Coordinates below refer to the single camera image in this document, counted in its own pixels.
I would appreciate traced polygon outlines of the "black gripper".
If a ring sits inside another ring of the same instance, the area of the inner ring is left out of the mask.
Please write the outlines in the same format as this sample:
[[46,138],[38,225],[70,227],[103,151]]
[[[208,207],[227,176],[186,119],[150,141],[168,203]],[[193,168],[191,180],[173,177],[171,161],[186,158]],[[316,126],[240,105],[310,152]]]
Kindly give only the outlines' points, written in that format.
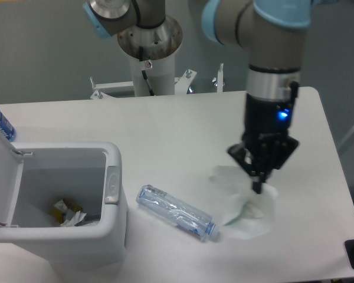
[[299,146],[289,136],[295,98],[287,101],[266,101],[247,94],[244,133],[240,144],[233,144],[227,153],[250,176],[255,177],[252,190],[261,194],[271,172],[279,170]]

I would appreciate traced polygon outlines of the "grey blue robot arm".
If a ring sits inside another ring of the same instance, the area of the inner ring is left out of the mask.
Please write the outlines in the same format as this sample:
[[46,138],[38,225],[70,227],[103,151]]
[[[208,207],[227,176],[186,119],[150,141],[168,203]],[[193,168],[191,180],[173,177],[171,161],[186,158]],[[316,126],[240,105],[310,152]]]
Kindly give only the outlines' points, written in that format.
[[[208,1],[201,16],[207,38],[249,52],[244,132],[228,154],[261,193],[299,145],[289,135],[312,1]],[[163,67],[182,42],[164,1],[86,1],[83,10],[102,38],[117,37],[132,62],[137,96],[175,94],[173,67]]]

